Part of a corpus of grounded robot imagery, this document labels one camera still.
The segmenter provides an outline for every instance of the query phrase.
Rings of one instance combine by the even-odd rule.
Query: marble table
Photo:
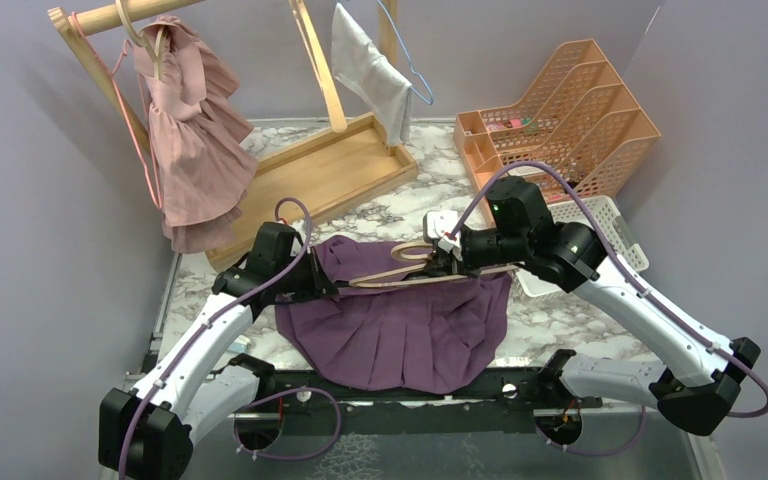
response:
[[[322,126],[258,128],[243,146],[258,157],[289,145]],[[422,217],[427,210],[463,211],[474,192],[452,142],[451,124],[415,124],[408,150],[419,164],[417,179],[382,195],[327,224],[319,225],[313,243],[333,235],[359,241],[419,238]],[[476,211],[469,226],[482,228],[484,220]],[[201,310],[210,294],[216,272],[203,254],[184,255],[163,326],[159,357],[163,358]],[[278,369],[309,369],[310,366],[275,328],[273,308],[267,308],[246,333],[251,341],[248,353],[271,362]],[[651,360],[655,357],[613,319],[574,296],[543,302],[526,302],[514,282],[508,301],[508,332],[496,350],[491,366],[543,364],[559,348],[574,348],[596,357],[623,360]],[[230,354],[220,360],[224,364]]]

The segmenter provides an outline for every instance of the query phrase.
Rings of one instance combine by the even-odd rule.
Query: purple fabric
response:
[[[410,265],[390,257],[395,245],[335,236],[314,248],[331,281],[348,281]],[[501,273],[402,289],[346,288],[337,298],[278,306],[275,318],[278,332],[334,383],[443,394],[493,361],[507,331],[510,287]]]

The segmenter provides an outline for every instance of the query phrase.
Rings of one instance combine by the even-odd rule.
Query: wall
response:
[[[651,282],[768,381],[768,2],[667,0],[625,78],[663,139],[619,200]],[[746,384],[740,410],[762,404]],[[768,478],[768,416],[716,432],[729,478]]]
[[[99,402],[139,366],[171,261],[126,130],[48,21],[51,4],[0,1],[5,480],[98,478]],[[106,58],[121,47],[97,43]]]
[[[622,72],[660,0],[402,0],[399,30],[436,101],[418,117],[509,105],[525,93],[559,44],[595,38]],[[335,0],[307,0],[326,55]],[[345,2],[373,39],[375,0]],[[180,11],[240,72],[236,106],[251,118],[324,117],[322,94],[285,0],[210,0]],[[400,67],[408,75],[404,56]],[[368,111],[337,85],[347,115]]]

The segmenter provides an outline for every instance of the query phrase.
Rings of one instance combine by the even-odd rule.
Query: gray floor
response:
[[[633,413],[589,415],[576,446],[599,450],[620,445],[634,433],[638,418]],[[316,450],[325,440],[281,438],[269,451],[301,454]],[[296,463],[252,461],[234,450],[228,422],[199,445],[184,479],[722,478],[717,472],[703,474],[688,436],[657,414],[650,414],[646,433],[637,446],[609,458],[564,454],[544,445],[537,435],[502,433],[346,435],[324,456]]]

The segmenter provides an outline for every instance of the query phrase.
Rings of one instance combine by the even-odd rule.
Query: pink dress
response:
[[[203,252],[235,240],[231,223],[257,171],[257,159],[240,147],[253,127],[228,101],[240,85],[230,67],[177,17],[143,28],[151,45],[162,27],[161,80],[145,50],[136,49],[134,64],[151,94],[163,233],[177,252]]]

